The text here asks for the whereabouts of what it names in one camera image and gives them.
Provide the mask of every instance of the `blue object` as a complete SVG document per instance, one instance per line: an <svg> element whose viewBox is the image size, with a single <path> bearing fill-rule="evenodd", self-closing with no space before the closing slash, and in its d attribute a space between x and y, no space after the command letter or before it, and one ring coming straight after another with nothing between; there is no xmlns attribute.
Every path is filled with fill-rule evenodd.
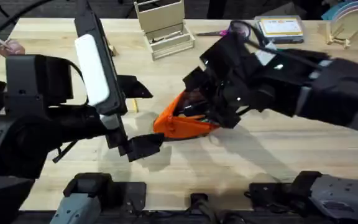
<svg viewBox="0 0 358 224"><path fill-rule="evenodd" d="M332 20L334 19L335 13L340 10L343 6L345 6L346 4L349 4L351 2L354 2L354 0L346 0L345 2L339 3L336 6L330 8L328 11L326 11L326 13L324 13L321 18L323 20Z"/></svg>

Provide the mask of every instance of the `orange object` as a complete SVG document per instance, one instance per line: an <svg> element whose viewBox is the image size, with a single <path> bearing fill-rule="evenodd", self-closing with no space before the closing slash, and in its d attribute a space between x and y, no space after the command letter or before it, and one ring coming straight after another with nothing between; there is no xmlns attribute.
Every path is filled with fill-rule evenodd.
<svg viewBox="0 0 358 224"><path fill-rule="evenodd" d="M218 125L195 120L197 116L174 116L173 112L183 93L180 93L154 121L153 129L155 133L164 133L165 137L170 139L188 139L207 135L219 128Z"/></svg>

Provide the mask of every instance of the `wooden organizer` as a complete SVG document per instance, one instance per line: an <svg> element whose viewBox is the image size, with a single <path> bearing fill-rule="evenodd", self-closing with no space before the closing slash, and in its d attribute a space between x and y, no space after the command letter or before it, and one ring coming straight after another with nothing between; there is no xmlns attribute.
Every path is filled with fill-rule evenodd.
<svg viewBox="0 0 358 224"><path fill-rule="evenodd" d="M351 41L358 36L358 11L346 14L337 21L326 25L326 43L342 44L345 49L351 46Z"/></svg>
<svg viewBox="0 0 358 224"><path fill-rule="evenodd" d="M166 6L139 11L139 6L159 0L135 2L135 10L144 40L153 60L194 47L195 38L187 28L183 0Z"/></svg>

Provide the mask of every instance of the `wooden tabletop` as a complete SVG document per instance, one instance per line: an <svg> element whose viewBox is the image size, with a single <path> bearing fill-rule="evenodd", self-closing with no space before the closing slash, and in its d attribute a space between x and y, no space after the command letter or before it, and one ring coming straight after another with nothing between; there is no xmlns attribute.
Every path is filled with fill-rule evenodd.
<svg viewBox="0 0 358 224"><path fill-rule="evenodd" d="M119 55L114 58L118 74L137 75L154 98L138 100L140 112L123 118L129 137L151 132L152 123L183 89L182 78L198 64L198 57L218 37L197 37L196 47L152 61L135 19L102 19L104 30ZM194 33L227 28L229 21L186 21ZM305 21L304 44L279 45L326 52L358 62L358 39L348 50L324 43L323 21ZM73 19L21 19L11 38L28 54L67 58L77 63ZM0 59L0 80L5 80L4 59ZM73 72L76 100L85 100L85 89ZM129 163L116 149L108 149L105 138L80 141L58 164L51 158L41 178L25 201L25 210L54 210L62 190L79 172L108 172L115 181L147 183L147 209L183 209L192 192L210 195L222 208L249 208L242 196L250 182L272 177L292 181L301 170L358 179L358 132L346 128L288 118L273 111L246 114L235 129L219 129L205 138L167 142L161 152Z"/></svg>

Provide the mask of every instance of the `purple scissors handle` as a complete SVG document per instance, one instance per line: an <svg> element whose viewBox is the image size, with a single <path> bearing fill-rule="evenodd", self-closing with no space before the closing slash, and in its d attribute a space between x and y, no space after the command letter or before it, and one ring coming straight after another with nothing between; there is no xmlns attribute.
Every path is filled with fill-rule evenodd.
<svg viewBox="0 0 358 224"><path fill-rule="evenodd" d="M200 33L200 34L196 34L197 36L224 36L227 34L227 30L220 30L220 31L215 31L215 32L205 32L205 33Z"/></svg>

